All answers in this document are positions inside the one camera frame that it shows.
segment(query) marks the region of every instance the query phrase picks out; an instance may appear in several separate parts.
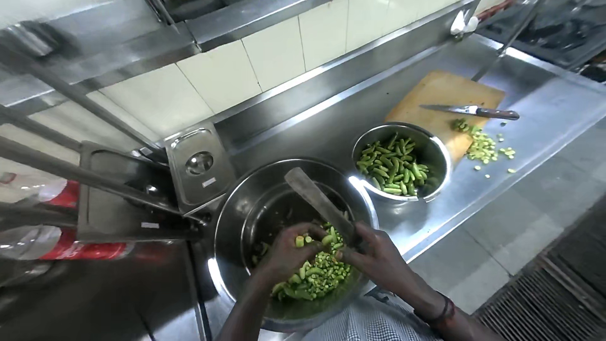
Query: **large knife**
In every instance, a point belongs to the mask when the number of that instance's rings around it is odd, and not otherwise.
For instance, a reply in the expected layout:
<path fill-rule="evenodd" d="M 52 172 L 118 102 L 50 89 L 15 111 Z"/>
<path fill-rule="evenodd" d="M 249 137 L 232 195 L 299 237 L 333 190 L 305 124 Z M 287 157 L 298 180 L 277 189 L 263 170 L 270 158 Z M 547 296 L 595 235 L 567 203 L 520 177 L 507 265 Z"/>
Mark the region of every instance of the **large knife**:
<path fill-rule="evenodd" d="M 512 110 L 486 109 L 479 106 L 441 106 L 441 105 L 420 105 L 421 108 L 429 110 L 438 110 L 446 112 L 465 113 L 467 115 L 476 115 L 488 118 L 503 118 L 505 120 L 517 120 L 520 118 L 517 112 Z"/>
<path fill-rule="evenodd" d="M 305 199 L 320 215 L 331 223 L 343 237 L 343 241 L 350 246 L 356 245 L 356 230 L 343 213 L 328 199 L 316 184 L 299 168 L 291 169 L 284 175 L 286 182 L 295 192 Z"/>

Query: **human hand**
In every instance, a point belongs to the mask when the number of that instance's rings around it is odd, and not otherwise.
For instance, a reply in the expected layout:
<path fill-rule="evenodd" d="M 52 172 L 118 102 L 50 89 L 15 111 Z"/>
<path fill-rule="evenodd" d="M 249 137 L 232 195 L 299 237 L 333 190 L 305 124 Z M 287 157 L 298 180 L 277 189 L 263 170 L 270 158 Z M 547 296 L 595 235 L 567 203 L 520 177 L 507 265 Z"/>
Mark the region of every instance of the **human hand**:
<path fill-rule="evenodd" d="M 316 240 L 297 248 L 296 237 L 306 233 Z M 273 242 L 268 255 L 260 262 L 256 273 L 261 273 L 272 286 L 286 282 L 306 260 L 313 260 L 318 252 L 324 250 L 324 246 L 317 239 L 321 240 L 326 235 L 324 229 L 312 223 L 299 223 L 283 229 Z"/>
<path fill-rule="evenodd" d="M 356 232 L 368 243 L 366 253 L 342 248 L 336 258 L 353 265 L 379 287 L 398 295 L 423 316 L 439 316 L 444 307 L 444 298 L 412 271 L 387 233 L 373 230 L 362 222 L 356 223 Z"/>

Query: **bracelet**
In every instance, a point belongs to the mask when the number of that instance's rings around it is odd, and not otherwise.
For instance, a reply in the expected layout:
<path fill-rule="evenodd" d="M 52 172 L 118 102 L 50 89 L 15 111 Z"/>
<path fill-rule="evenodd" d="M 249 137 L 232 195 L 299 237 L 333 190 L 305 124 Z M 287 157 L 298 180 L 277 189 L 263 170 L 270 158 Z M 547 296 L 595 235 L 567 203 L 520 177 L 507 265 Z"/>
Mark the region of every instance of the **bracelet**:
<path fill-rule="evenodd" d="M 419 317 L 423 322 L 427 323 L 432 329 L 435 329 L 440 323 L 444 321 L 448 322 L 448 320 L 452 319 L 452 317 L 455 315 L 456 311 L 455 303 L 452 302 L 451 299 L 449 299 L 448 297 L 446 297 L 446 295 L 439 291 L 438 294 L 442 295 L 442 297 L 444 298 L 444 309 L 438 317 L 436 317 L 435 319 L 425 319 L 421 315 L 419 315 L 416 310 L 414 311 L 415 315 Z"/>

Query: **cutting board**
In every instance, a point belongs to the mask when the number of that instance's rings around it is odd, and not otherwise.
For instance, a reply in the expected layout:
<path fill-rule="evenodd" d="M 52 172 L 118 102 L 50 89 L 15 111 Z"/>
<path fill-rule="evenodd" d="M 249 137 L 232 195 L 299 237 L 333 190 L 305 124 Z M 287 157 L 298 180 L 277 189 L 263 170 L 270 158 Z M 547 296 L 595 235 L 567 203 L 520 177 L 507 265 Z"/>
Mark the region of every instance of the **cutting board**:
<path fill-rule="evenodd" d="M 453 131 L 452 121 L 465 118 L 471 125 L 484 126 L 488 118 L 461 113 L 440 112 L 419 107 L 421 104 L 445 104 L 463 106 L 475 104 L 496 109 L 505 97 L 505 92 L 476 83 L 468 78 L 435 70 L 427 74 L 411 92 L 391 110 L 386 122 L 412 123 L 427 129 L 444 142 L 453 164 L 458 163 L 471 145 L 471 137 L 466 133 Z"/>

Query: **large metal bowl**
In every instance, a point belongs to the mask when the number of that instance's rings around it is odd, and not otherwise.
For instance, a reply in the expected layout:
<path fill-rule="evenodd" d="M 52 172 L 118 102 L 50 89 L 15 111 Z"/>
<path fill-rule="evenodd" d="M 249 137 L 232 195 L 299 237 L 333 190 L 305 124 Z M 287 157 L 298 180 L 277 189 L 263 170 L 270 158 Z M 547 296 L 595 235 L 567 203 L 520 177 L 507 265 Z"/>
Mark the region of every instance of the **large metal bowl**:
<path fill-rule="evenodd" d="M 427 181 L 428 185 L 423 186 L 417 193 L 417 196 L 423 198 L 425 201 L 433 200 L 450 181 L 452 162 L 444 143 L 438 137 L 419 126 L 403 122 L 387 122 L 362 134 L 351 152 L 354 167 L 358 168 L 356 162 L 360 160 L 362 151 L 368 148 L 368 144 L 375 141 L 387 141 L 395 133 L 398 133 L 398 136 L 402 138 L 410 137 L 415 142 L 413 153 L 417 156 L 418 163 L 426 165 L 430 171 L 430 178 Z M 387 194 L 376 189 L 365 180 L 363 184 L 371 196 L 381 202 L 403 204 L 408 201 L 418 200 L 417 197 Z"/>
<path fill-rule="evenodd" d="M 229 193 L 219 214 L 215 233 L 215 257 L 209 264 L 219 295 L 233 304 L 244 290 L 253 267 L 251 250 L 264 241 L 271 244 L 284 226 L 319 218 L 318 213 L 284 180 L 294 167 L 303 171 L 353 221 L 363 220 L 378 228 L 378 219 L 362 181 L 347 178 L 320 161 L 292 159 L 261 167 L 242 177 Z M 271 300 L 263 328 L 279 332 L 312 329 L 341 311 L 360 294 L 368 280 L 352 271 L 333 292 L 314 301 Z"/>

